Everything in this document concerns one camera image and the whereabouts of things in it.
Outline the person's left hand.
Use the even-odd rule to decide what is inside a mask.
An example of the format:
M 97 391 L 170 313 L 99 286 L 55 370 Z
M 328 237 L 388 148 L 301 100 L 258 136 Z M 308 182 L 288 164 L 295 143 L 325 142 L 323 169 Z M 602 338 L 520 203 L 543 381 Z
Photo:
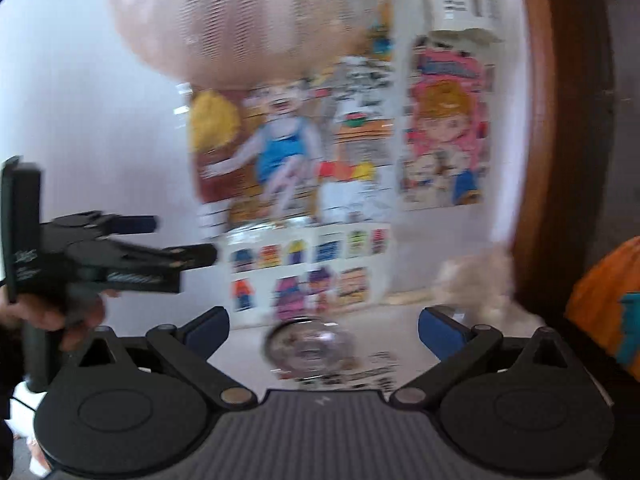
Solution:
M 6 294 L 6 286 L 1 286 L 1 329 L 11 336 L 18 336 L 24 324 L 49 332 L 62 330 L 60 349 L 63 352 L 71 352 L 78 348 L 105 318 L 106 307 L 102 296 L 93 300 L 80 321 L 68 324 L 57 308 L 49 306 L 36 296 L 19 296 L 12 304 Z

